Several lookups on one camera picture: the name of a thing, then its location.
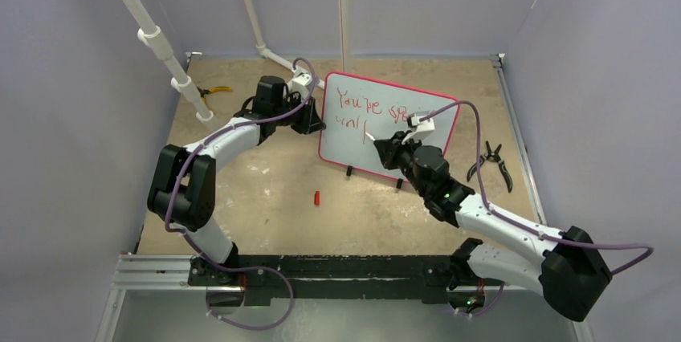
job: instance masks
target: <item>plywood surface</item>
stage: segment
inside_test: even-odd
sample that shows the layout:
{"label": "plywood surface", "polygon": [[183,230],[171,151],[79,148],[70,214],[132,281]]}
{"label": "plywood surface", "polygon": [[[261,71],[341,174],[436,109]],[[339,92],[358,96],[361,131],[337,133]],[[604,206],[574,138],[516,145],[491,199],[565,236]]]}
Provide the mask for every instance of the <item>plywood surface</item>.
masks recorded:
{"label": "plywood surface", "polygon": [[[340,70],[340,60],[313,60],[320,78]],[[508,193],[495,164],[483,167],[490,199],[533,219],[520,158],[496,74],[487,60],[359,59],[357,74],[402,83],[470,100],[483,120],[483,140],[501,143],[501,157],[513,177]],[[229,86],[233,92],[208,95],[208,104],[222,122],[255,94],[261,75],[288,80],[290,72],[261,59],[195,59],[190,75],[200,88]],[[322,91],[314,96],[321,108]],[[180,100],[168,142],[185,145],[207,135],[193,107]],[[350,178],[345,169],[317,156],[318,135],[301,136],[289,128],[226,166],[217,180],[214,215],[242,254],[450,254],[466,233],[432,218],[410,188],[397,191],[391,181],[365,173]],[[475,118],[468,108],[459,113],[447,152],[451,173],[465,181],[475,162]],[[476,178],[469,183],[478,189]],[[321,204],[313,204],[315,191]],[[167,234],[156,214],[147,214],[140,254],[192,254],[176,234]]]}

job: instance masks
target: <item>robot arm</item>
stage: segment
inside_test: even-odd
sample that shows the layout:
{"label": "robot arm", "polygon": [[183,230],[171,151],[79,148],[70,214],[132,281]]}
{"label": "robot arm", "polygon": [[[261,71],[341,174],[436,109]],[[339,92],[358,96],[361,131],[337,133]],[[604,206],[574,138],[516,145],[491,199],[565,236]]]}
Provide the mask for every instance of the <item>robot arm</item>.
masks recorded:
{"label": "robot arm", "polygon": [[440,148],[411,138],[419,132],[420,124],[411,121],[409,132],[396,132],[390,139],[373,142],[383,166],[400,169],[439,221],[486,235],[508,248],[497,250],[469,238],[451,257],[450,289],[471,279],[499,279],[543,295],[551,307],[571,320],[583,320],[612,279],[598,251],[552,242],[510,222],[532,227],[538,234],[576,242],[593,243],[589,235],[576,227],[564,232],[536,224],[490,205],[507,220],[492,214],[480,194],[450,175]]}
{"label": "robot arm", "polygon": [[[247,100],[242,109],[225,125],[236,128],[211,140],[197,153],[188,168],[189,180],[186,185],[180,186],[175,198],[171,226],[183,229],[182,232],[186,232],[199,249],[224,267],[238,266],[239,249],[225,236],[212,216],[216,174],[240,153],[260,145],[279,126],[291,126],[301,134],[324,129],[313,97],[298,112],[282,120],[240,124],[270,119],[294,110],[307,97],[307,86],[311,82],[312,77],[301,69],[294,73],[293,79],[288,83],[279,77],[261,77],[255,96]],[[181,167],[189,154],[205,142],[204,138],[184,147],[166,145],[161,150],[147,200],[149,210],[158,214],[161,219],[165,219],[173,185]]]}

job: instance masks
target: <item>whiteboard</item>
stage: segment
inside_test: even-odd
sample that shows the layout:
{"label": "whiteboard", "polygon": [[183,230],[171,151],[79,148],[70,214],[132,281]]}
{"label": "whiteboard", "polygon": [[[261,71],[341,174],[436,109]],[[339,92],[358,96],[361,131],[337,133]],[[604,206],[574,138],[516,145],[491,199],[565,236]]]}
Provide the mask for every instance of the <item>whiteboard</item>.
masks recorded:
{"label": "whiteboard", "polygon": [[[409,88],[359,75],[332,71],[326,76],[321,119],[319,156],[322,160],[394,179],[403,178],[399,169],[383,168],[373,142],[390,138],[396,131],[406,131],[407,116],[414,112],[432,112],[456,101],[452,96]],[[454,131],[459,106],[449,108],[433,118],[435,131],[424,141],[447,150]]]}

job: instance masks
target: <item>black pliers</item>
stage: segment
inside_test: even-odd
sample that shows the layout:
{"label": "black pliers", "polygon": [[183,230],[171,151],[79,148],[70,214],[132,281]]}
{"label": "black pliers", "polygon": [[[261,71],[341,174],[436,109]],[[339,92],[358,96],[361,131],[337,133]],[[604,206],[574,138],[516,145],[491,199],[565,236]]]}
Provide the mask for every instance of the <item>black pliers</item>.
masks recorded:
{"label": "black pliers", "polygon": [[[486,160],[489,160],[493,163],[497,163],[499,165],[499,171],[501,171],[501,176],[504,177],[504,181],[506,181],[506,188],[508,189],[508,192],[510,193],[513,190],[513,180],[511,179],[511,174],[508,173],[508,170],[506,169],[506,163],[504,163],[503,160],[501,160],[501,156],[499,156],[499,151],[501,150],[501,144],[499,144],[498,147],[492,152],[491,147],[489,145],[489,141],[485,141],[485,145],[487,146],[487,153],[480,155],[480,166],[483,166],[484,162]],[[466,175],[466,181],[471,181],[473,178],[473,175],[475,175],[475,172],[478,170],[478,163],[473,164],[473,166],[468,170],[468,174]]]}

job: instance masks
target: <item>gray floor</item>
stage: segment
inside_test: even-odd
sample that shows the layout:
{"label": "gray floor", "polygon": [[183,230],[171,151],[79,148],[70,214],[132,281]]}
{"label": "gray floor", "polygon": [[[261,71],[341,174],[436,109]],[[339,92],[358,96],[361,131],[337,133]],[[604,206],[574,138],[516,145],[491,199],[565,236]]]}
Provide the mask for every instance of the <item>gray floor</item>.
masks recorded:
{"label": "gray floor", "polygon": [[[528,291],[505,291],[494,311],[466,320],[417,300],[298,299],[274,330],[249,332],[206,317],[204,292],[129,291],[115,341],[576,341],[572,323]],[[287,300],[240,308],[231,319],[267,324]]]}

